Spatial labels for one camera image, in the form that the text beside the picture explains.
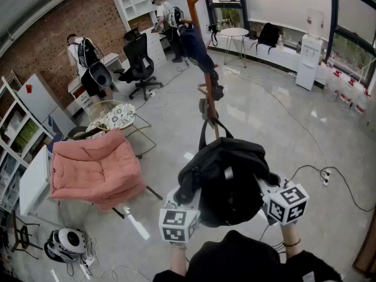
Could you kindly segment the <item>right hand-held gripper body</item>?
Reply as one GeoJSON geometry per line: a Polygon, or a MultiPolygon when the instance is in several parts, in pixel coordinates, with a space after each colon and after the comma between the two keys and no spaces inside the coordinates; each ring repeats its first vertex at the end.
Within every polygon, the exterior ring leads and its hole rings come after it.
{"type": "Polygon", "coordinates": [[[276,223],[285,226],[297,221],[306,212],[308,193],[301,184],[288,181],[285,175],[271,173],[269,179],[256,177],[264,213],[269,225],[276,223]]]}

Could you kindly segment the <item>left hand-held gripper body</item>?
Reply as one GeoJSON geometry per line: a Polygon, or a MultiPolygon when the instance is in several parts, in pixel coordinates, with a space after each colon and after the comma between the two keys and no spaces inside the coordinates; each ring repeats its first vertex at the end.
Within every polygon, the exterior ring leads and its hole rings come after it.
{"type": "Polygon", "coordinates": [[[160,209],[159,230],[163,241],[188,242],[199,226],[202,190],[197,190],[187,204],[177,201],[178,190],[176,186],[167,194],[164,207],[160,209]]]}

